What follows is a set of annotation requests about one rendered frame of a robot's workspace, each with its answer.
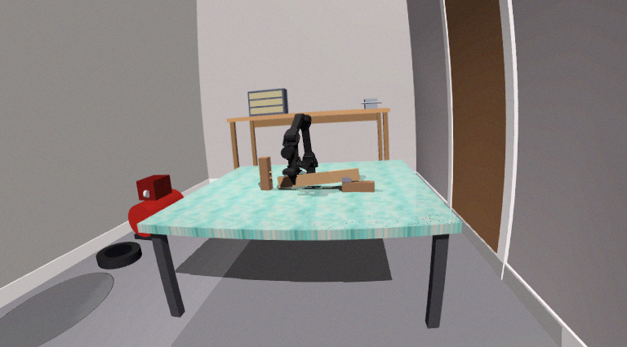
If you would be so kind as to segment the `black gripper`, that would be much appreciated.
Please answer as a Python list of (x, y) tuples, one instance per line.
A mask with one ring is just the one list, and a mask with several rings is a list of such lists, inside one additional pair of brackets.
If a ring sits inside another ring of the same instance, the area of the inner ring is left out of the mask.
[(296, 168), (299, 159), (299, 155), (288, 158), (288, 166), (282, 171), (283, 175), (290, 178), (293, 185), (296, 185), (296, 175), (299, 175), (299, 173), (302, 171), (300, 170), (300, 168)]

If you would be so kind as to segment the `long tan wooden rail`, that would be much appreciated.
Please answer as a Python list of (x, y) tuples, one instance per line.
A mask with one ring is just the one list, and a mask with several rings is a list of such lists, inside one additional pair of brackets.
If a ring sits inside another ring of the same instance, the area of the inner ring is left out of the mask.
[(309, 174), (296, 175), (296, 185), (293, 185), (288, 176), (277, 177), (278, 188), (291, 188), (308, 185), (324, 185), (332, 183), (341, 183), (342, 177), (351, 177), (351, 181), (359, 179), (358, 168), (345, 169), (338, 171), (324, 171)]

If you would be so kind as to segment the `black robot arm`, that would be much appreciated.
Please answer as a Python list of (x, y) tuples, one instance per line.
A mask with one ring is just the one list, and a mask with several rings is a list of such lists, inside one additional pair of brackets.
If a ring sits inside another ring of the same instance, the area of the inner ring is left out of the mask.
[(291, 127), (286, 130), (283, 136), (282, 145), (284, 145), (284, 148), (281, 150), (281, 156), (285, 159), (299, 155), (299, 130), (301, 129), (305, 154), (302, 161), (300, 159), (298, 160), (296, 168), (305, 169), (307, 174), (316, 173), (315, 167), (318, 167), (318, 161), (311, 148), (309, 135), (310, 125), (311, 117), (308, 114), (296, 113)]

